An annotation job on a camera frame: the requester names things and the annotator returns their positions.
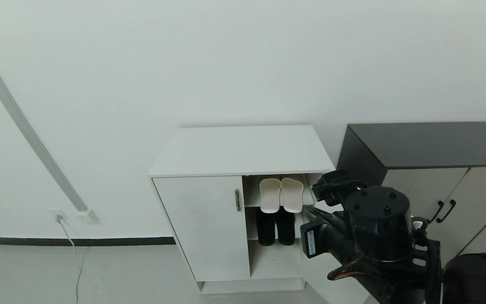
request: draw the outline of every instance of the white slipper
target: white slipper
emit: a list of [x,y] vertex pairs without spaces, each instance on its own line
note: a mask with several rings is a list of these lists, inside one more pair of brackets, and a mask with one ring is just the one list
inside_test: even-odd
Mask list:
[[281,183],[278,179],[260,181],[260,209],[264,213],[275,213],[280,208]]
[[298,181],[300,176],[282,179],[282,200],[284,209],[288,212],[299,213],[303,210],[303,183]]

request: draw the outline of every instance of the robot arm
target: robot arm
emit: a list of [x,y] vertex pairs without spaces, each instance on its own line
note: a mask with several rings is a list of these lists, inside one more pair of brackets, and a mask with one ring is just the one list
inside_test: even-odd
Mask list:
[[367,187],[343,170],[322,175],[313,192],[344,209],[329,214],[305,207],[310,222],[301,226],[303,251],[308,258],[329,252],[342,264],[324,274],[328,279],[353,277],[380,304],[439,304],[440,243],[426,237],[427,220],[411,217],[403,193]]

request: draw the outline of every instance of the shoe cabinet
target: shoe cabinet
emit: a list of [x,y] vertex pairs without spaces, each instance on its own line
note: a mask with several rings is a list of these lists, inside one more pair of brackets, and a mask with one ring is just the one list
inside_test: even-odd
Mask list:
[[262,179],[297,175],[303,204],[318,206],[310,185],[332,170],[311,125],[184,128],[148,177],[199,292],[301,290],[309,283],[332,303],[362,303],[368,293],[357,281],[326,279],[340,265],[332,256],[305,257],[301,213],[295,214],[295,244],[258,243]]

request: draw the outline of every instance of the black drawer handle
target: black drawer handle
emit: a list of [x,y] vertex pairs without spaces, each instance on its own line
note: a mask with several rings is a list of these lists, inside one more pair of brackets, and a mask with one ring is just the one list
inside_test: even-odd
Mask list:
[[434,214],[434,216],[432,217],[431,220],[429,220],[429,224],[434,222],[434,219],[436,219],[436,216],[438,216],[438,213],[440,213],[440,211],[442,211],[442,208],[444,207],[444,202],[442,201],[439,201],[438,202],[438,206],[440,206],[440,208],[438,209],[438,211],[436,212],[436,214]]
[[446,217],[451,213],[451,211],[453,211],[453,208],[455,208],[455,206],[457,206],[457,202],[455,202],[455,200],[450,200],[449,203],[451,204],[451,209],[449,209],[449,211],[447,211],[447,213],[444,215],[444,217],[442,217],[441,219],[436,219],[437,223],[443,222],[446,219]]

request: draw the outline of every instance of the white wall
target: white wall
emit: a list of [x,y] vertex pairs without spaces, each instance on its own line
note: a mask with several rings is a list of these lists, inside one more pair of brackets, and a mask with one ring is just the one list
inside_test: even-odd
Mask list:
[[[486,2],[6,1],[0,73],[103,222],[75,233],[166,236],[145,174],[177,127],[312,123],[336,162],[347,123],[486,121]],[[61,237],[4,116],[0,236]]]

